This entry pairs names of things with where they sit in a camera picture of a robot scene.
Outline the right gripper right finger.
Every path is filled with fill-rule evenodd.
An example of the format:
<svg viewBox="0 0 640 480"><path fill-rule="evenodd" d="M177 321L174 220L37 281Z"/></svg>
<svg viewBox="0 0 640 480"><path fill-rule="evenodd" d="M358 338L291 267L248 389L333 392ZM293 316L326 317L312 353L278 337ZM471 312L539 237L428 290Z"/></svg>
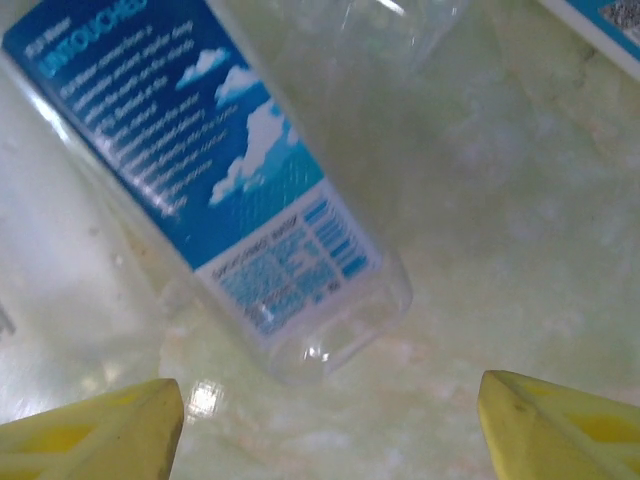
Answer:
<svg viewBox="0 0 640 480"><path fill-rule="evenodd" d="M499 479L637 479L639 408L504 370L477 409Z"/></svg>

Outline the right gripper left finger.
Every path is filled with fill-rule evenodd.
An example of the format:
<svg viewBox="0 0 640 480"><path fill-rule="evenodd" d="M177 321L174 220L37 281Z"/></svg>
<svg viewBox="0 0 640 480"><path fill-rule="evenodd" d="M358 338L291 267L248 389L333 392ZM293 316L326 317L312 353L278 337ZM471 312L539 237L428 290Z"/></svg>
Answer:
<svg viewBox="0 0 640 480"><path fill-rule="evenodd" d="M167 479L183 429L176 380L159 378L5 423L3 479Z"/></svg>

